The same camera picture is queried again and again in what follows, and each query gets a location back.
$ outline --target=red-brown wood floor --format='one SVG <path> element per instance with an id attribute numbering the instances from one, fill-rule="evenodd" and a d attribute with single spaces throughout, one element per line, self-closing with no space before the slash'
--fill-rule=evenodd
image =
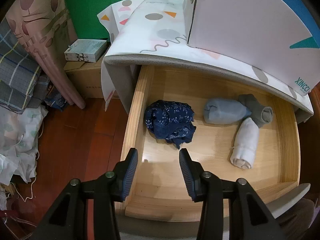
<path id="1" fill-rule="evenodd" d="M 33 199 L 18 200 L 21 218 L 39 223 L 43 215 L 72 178 L 96 179 L 120 160 L 128 115 L 119 99 L 105 102 L 88 98 L 84 110 L 68 106 L 63 112 L 49 109 L 44 132 L 39 138 L 40 158 Z M 25 198 L 30 184 L 19 184 Z M 88 239 L 93 239 L 93 203 L 88 206 Z"/>

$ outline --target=wooden drawer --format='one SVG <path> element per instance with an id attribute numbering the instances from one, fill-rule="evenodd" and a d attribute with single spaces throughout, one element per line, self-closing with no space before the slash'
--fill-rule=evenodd
<path id="1" fill-rule="evenodd" d="M 236 131 L 232 125 L 207 124 L 203 107 L 209 98 L 237 99 L 252 93 L 258 101 L 271 106 L 273 121 L 260 129 L 254 167 L 242 170 L 230 163 Z M 143 66 L 133 97 L 121 160 L 130 147 L 139 153 L 139 164 L 130 195 L 117 206 L 126 216 L 161 221 L 199 221 L 202 203 L 188 196 L 181 173 L 179 150 L 165 140 L 155 139 L 144 123 L 144 112 L 156 100 L 188 103 L 197 127 L 191 143 L 182 144 L 191 158 L 221 179 L 246 178 L 265 203 L 289 192 L 299 183 L 300 146 L 297 124 L 290 103 L 261 89 L 171 67 Z M 228 202 L 224 202 L 228 216 Z"/>

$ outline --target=teal triangle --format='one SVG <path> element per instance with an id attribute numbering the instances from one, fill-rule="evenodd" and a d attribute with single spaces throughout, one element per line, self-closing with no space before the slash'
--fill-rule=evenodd
<path id="1" fill-rule="evenodd" d="M 315 39 L 311 36 L 310 38 L 304 39 L 302 41 L 298 41 L 297 43 L 290 46 L 290 49 L 298 49 L 298 48 L 319 49 L 319 46 L 316 43 Z"/>

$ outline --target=small white box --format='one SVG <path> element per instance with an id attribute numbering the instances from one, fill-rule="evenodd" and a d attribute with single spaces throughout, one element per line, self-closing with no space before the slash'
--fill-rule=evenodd
<path id="1" fill-rule="evenodd" d="M 300 95 L 320 81 L 320 29 L 302 0 L 184 0 L 188 45 L 238 59 Z"/>
<path id="2" fill-rule="evenodd" d="M 66 60 L 96 62 L 107 49 L 107 41 L 76 40 L 65 52 Z"/>

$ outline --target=orange triangle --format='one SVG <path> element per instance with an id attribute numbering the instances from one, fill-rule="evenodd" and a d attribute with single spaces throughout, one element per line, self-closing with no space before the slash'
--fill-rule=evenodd
<path id="1" fill-rule="evenodd" d="M 175 16 L 177 15 L 177 13 L 173 13 L 173 12 L 166 12 L 164 11 L 166 14 L 169 14 L 171 17 L 175 18 Z"/>
<path id="2" fill-rule="evenodd" d="M 109 21 L 109 18 L 107 15 L 102 16 L 101 20 Z"/>

